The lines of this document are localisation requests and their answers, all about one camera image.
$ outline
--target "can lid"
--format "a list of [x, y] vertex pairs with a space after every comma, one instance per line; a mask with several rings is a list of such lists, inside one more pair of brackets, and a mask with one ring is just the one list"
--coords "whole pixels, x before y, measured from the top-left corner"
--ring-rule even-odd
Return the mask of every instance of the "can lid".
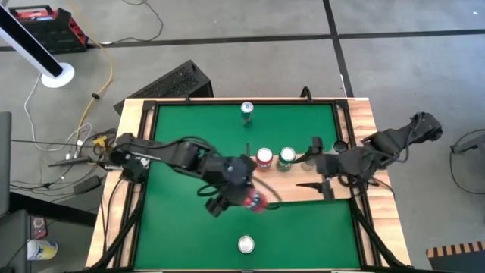
[[251, 102], [243, 102], [241, 104], [241, 111], [244, 113], [251, 113], [255, 106]]
[[293, 161], [295, 160], [296, 153], [294, 149], [289, 147], [285, 147], [281, 150], [281, 158], [285, 161]]
[[27, 241], [27, 260], [31, 260], [39, 251], [39, 245], [36, 240]]
[[258, 150], [258, 159], [264, 162], [268, 162], [273, 158], [273, 153], [268, 148], [261, 148]]
[[239, 251], [244, 254], [249, 254], [255, 248], [255, 241], [248, 235], [244, 235], [237, 242]]

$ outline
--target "table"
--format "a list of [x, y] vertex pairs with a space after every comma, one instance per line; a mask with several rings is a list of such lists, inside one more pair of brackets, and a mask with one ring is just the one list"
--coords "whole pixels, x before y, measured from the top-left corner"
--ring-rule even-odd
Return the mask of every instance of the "table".
[[[239, 114], [239, 105], [246, 100], [255, 104], [250, 128], [241, 125]], [[311, 144], [312, 136], [322, 137], [329, 147], [337, 139], [355, 142], [375, 130], [368, 99], [200, 98], [189, 102], [127, 99], [118, 134], [130, 132], [165, 142], [198, 135], [223, 155], [246, 153], [247, 143], [254, 155], [262, 146], [274, 154], [284, 146], [291, 146], [301, 154]], [[105, 211], [119, 175], [119, 171], [112, 171], [107, 177], [103, 194]], [[380, 263], [375, 262], [374, 257], [379, 258], [373, 255], [367, 234], [349, 213], [347, 199], [356, 191], [351, 193], [332, 180], [337, 200], [322, 202], [323, 196], [315, 190], [295, 187], [301, 182], [320, 181], [314, 171], [292, 166], [285, 174], [256, 171], [255, 175], [280, 193], [283, 207], [262, 215], [230, 208], [219, 218], [213, 218], [203, 206], [206, 199], [195, 195], [203, 185], [201, 181], [174, 173], [161, 163], [152, 163], [146, 187], [122, 182], [114, 193], [108, 244], [129, 215], [129, 209], [124, 208], [133, 209], [140, 194], [145, 201], [141, 222], [128, 234], [111, 265], [166, 271], [359, 268], [362, 263]], [[376, 176], [390, 184], [385, 171], [377, 172]], [[271, 194], [267, 196], [274, 201]], [[374, 229], [384, 243], [398, 259], [409, 264], [392, 193], [382, 187], [370, 187], [357, 200], [361, 209], [367, 208], [367, 215], [372, 216]], [[101, 215], [98, 213], [86, 266], [102, 255]], [[245, 233], [255, 239], [256, 248], [250, 255], [238, 253], [236, 247], [237, 239]]]

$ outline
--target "green felt surface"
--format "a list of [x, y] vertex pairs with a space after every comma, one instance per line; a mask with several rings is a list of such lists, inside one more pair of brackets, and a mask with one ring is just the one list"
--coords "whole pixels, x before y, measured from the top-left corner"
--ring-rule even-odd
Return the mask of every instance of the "green felt surface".
[[[336, 140], [329, 105], [255, 105], [251, 127], [243, 127], [239, 105], [161, 106], [156, 122], [156, 140], [196, 135], [222, 155], [246, 153], [246, 143], [254, 155], [285, 146], [303, 153], [313, 136], [327, 147]], [[135, 268], [358, 268], [347, 201], [289, 202], [259, 214], [232, 207], [214, 218], [196, 196], [202, 185], [152, 163]], [[255, 240], [248, 255], [237, 248], [243, 235]]]

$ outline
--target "red and black case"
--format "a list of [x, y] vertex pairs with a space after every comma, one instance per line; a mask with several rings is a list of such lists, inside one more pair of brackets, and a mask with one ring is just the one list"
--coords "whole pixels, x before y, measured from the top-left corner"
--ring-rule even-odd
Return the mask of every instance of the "red and black case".
[[53, 11], [49, 5], [15, 7], [8, 10], [49, 53], [86, 51], [88, 37], [71, 17], [70, 12], [62, 8]]

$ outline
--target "red soda can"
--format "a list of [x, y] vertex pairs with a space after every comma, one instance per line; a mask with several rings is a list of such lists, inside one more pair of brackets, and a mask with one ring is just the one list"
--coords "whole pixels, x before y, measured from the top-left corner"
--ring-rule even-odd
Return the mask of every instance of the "red soda can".
[[268, 148], [261, 148], [256, 154], [256, 164], [259, 171], [267, 171], [271, 168], [273, 153]]
[[260, 191], [251, 189], [242, 205], [253, 212], [262, 212], [268, 206], [268, 200]]

